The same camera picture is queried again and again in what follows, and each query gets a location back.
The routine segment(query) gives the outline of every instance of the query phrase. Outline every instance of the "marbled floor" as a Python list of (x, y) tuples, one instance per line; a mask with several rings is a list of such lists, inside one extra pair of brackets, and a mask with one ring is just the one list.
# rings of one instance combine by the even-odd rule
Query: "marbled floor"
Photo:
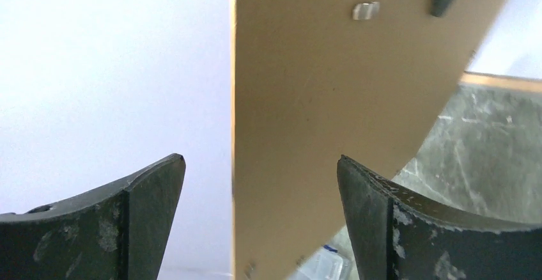
[[(542, 96), (459, 86), (394, 181), (472, 213), (542, 222), (540, 175)], [(330, 245), (353, 260), (346, 227)], [(354, 269), (350, 280), (358, 279)]]

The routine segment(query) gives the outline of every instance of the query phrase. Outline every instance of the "wooden baseboard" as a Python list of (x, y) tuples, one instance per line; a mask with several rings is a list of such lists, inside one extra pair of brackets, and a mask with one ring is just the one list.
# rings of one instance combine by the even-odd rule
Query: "wooden baseboard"
[(494, 88), (510, 89), (527, 93), (542, 93), (542, 81), (540, 80), (521, 79), (489, 74), (472, 74), (465, 72), (461, 77), (460, 83), (490, 86)]

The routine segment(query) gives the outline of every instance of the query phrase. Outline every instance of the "clear plastic container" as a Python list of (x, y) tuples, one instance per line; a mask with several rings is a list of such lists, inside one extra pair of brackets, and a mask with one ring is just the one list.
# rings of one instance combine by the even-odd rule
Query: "clear plastic container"
[(349, 259), (322, 247), (288, 280), (346, 280), (352, 270), (351, 264)]

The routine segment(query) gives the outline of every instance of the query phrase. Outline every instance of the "brown board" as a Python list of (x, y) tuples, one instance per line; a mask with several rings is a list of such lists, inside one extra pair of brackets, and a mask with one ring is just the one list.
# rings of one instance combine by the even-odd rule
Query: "brown board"
[(341, 154), (387, 178), (414, 157), (504, 1), (232, 0), (235, 279), (284, 279), (344, 225)]

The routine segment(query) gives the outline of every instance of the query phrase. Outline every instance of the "concrete floor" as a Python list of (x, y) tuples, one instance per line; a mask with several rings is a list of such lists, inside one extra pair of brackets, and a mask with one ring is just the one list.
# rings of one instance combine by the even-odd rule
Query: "concrete floor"
[[(541, 126), (542, 96), (460, 86), (394, 181), (468, 212), (542, 222)], [(353, 260), (346, 227), (330, 245)]]

